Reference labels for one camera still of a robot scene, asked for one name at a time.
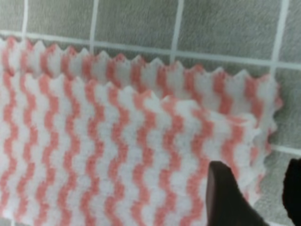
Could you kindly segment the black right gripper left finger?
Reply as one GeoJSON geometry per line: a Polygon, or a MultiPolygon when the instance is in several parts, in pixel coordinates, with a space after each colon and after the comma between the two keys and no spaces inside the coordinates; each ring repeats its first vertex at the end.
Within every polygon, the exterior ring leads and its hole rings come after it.
{"type": "Polygon", "coordinates": [[[208,167],[206,211],[209,226],[268,225],[242,195],[231,168],[221,161],[208,167]]]}

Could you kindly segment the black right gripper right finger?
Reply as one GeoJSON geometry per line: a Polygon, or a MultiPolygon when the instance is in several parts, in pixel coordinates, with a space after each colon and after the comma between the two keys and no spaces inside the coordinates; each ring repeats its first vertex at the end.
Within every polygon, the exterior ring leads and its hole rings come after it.
{"type": "Polygon", "coordinates": [[[285,172],[283,206],[295,226],[301,225],[301,160],[291,159],[285,172]]]}

